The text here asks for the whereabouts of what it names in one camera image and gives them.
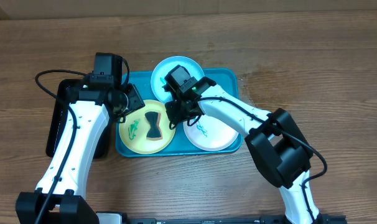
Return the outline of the white plate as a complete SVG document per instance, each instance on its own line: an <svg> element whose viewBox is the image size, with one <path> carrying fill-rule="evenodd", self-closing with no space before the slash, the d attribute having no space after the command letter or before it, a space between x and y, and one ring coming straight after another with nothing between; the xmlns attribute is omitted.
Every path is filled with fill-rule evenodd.
<svg viewBox="0 0 377 224"><path fill-rule="evenodd" d="M184 132L188 140L204 151L220 151L232 145L238 132L222 121L203 115L195 124L189 126L183 122Z"/></svg>

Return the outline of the green and pink sponge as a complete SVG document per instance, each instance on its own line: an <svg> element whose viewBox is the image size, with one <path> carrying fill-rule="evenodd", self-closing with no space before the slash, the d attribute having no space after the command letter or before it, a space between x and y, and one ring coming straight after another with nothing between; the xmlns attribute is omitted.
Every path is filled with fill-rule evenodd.
<svg viewBox="0 0 377 224"><path fill-rule="evenodd" d="M155 111L150 111L145 114L145 118L150 125L146 139L151 141L161 140L162 132L159 126L161 121L161 114Z"/></svg>

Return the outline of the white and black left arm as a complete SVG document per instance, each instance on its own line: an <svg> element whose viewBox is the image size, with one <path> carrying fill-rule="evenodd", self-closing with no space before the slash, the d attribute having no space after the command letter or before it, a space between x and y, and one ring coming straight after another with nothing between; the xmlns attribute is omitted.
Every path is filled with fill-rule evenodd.
<svg viewBox="0 0 377 224"><path fill-rule="evenodd" d="M96 148L113 124L144 107L129 83L125 58L96 53L91 73L82 73L69 94L51 96L62 105L65 126L53 159L33 192L16 200L20 223L123 223L116 212L95 212L86 202L86 184Z"/></svg>

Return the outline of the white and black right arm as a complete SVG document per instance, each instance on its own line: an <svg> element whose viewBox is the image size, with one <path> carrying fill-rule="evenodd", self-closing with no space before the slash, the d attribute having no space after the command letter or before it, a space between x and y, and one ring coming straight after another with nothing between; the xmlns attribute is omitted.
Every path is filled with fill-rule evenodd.
<svg viewBox="0 0 377 224"><path fill-rule="evenodd" d="M196 124L202 116L225 123L244 137L259 173L281 193L290 223L321 223L309 181L310 158L325 159L309 145L292 116L279 108L271 113L248 105L228 94L208 77L197 80L177 65L165 76L164 90L172 95L166 103L170 129L179 123Z"/></svg>

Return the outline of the yellow plate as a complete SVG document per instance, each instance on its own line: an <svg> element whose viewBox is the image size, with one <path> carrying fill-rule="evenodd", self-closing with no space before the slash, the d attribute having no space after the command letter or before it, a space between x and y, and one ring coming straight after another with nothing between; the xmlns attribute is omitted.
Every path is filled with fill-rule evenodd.
<svg viewBox="0 0 377 224"><path fill-rule="evenodd" d="M163 103L156 100L145 100L144 102L145 107L127 115L125 122L119 124L118 131L120 140L130 151L148 155L155 154L166 148L174 138L175 130L169 128L169 119ZM158 141L146 139L150 125L145 118L145 114L150 111L161 114L159 126L162 132L162 139Z"/></svg>

